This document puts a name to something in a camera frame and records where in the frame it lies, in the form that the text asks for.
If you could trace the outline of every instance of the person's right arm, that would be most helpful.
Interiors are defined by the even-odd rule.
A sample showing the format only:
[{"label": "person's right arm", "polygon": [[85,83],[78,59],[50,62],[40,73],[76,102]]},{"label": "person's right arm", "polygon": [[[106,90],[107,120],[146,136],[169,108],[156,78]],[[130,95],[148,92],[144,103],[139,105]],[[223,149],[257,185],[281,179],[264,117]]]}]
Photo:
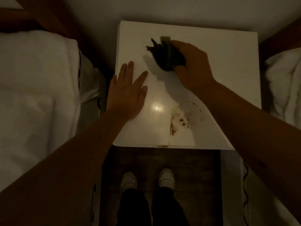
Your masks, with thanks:
[{"label": "person's right arm", "polygon": [[236,151],[301,223],[301,131],[260,110],[214,80],[207,54],[172,41],[186,66],[181,83],[209,109]]}]

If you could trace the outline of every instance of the sneaker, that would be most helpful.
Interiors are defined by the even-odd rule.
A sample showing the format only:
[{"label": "sneaker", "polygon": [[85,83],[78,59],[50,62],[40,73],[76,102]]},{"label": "sneaker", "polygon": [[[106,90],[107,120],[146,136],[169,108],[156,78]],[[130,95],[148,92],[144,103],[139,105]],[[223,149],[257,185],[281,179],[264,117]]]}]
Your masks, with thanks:
[{"label": "sneaker", "polygon": [[125,172],[121,179],[121,193],[127,189],[137,189],[137,178],[132,172]]},{"label": "sneaker", "polygon": [[168,187],[175,190],[175,178],[172,170],[169,168],[163,168],[159,174],[159,187]]}]

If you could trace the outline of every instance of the dark floor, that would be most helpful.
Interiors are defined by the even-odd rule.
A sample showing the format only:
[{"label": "dark floor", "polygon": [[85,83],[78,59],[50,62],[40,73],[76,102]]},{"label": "dark floor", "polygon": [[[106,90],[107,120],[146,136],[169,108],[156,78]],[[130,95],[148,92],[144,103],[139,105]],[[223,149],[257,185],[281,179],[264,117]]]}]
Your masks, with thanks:
[{"label": "dark floor", "polygon": [[112,147],[102,168],[100,223],[115,226],[124,172],[132,171],[151,206],[158,175],[170,167],[175,177],[175,198],[191,226],[222,225],[219,151]]}]

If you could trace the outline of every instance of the green sponge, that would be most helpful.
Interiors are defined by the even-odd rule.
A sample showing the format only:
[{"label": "green sponge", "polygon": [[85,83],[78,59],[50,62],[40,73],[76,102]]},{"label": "green sponge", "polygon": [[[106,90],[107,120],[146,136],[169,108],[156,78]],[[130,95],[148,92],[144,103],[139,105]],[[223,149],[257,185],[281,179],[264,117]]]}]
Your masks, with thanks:
[{"label": "green sponge", "polygon": [[170,37],[162,36],[160,37],[161,44],[157,44],[152,38],[153,47],[146,46],[158,66],[164,71],[173,71],[174,66],[185,66],[186,64],[184,56],[168,42],[169,40]]}]

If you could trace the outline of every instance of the white table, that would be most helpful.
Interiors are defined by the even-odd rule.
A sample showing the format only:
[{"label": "white table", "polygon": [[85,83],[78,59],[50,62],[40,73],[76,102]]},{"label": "white table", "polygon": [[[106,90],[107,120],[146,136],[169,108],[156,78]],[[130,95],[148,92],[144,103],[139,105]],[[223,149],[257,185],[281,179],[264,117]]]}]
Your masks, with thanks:
[{"label": "white table", "polygon": [[134,61],[133,81],[145,70],[148,94],[141,113],[114,141],[117,146],[234,149],[206,106],[162,71],[145,46],[160,36],[191,43],[209,57],[214,78],[261,107],[257,33],[121,21],[115,73]]}]

